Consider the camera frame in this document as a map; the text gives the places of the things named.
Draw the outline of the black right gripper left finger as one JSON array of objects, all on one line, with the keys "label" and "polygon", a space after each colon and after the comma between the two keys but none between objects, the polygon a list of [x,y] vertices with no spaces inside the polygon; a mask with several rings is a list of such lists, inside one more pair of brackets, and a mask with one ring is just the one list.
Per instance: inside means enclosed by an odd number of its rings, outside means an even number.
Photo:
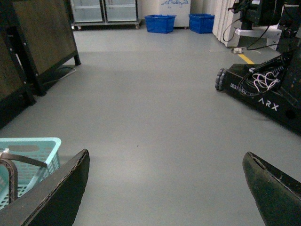
[{"label": "black right gripper left finger", "polygon": [[85,188],[90,156],[83,149],[46,179],[0,211],[2,226],[71,226]]}]

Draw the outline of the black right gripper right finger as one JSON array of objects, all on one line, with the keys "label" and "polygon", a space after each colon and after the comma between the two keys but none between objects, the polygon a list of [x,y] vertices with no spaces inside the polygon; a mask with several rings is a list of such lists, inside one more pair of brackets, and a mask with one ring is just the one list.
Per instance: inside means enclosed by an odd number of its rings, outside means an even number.
[{"label": "black right gripper right finger", "polygon": [[249,190],[267,226],[301,224],[301,183],[252,152],[242,161]]}]

